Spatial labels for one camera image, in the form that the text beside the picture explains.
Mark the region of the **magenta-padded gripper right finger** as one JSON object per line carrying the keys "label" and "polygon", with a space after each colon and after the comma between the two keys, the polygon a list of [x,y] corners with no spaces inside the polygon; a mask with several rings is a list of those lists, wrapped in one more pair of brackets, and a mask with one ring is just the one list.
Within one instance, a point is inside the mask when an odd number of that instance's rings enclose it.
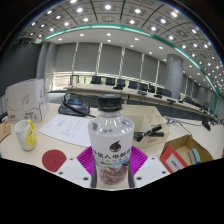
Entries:
{"label": "magenta-padded gripper right finger", "polygon": [[130,188],[143,187],[169,174],[158,158],[148,157],[138,148],[132,147],[128,171]]}

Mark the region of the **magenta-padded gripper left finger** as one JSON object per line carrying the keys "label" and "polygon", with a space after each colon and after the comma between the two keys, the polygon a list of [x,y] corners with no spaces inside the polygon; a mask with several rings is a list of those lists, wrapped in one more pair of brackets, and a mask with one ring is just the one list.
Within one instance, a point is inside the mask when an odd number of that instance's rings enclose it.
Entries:
{"label": "magenta-padded gripper left finger", "polygon": [[66,160],[56,175],[81,187],[95,188],[97,172],[92,148],[88,147],[76,158]]}

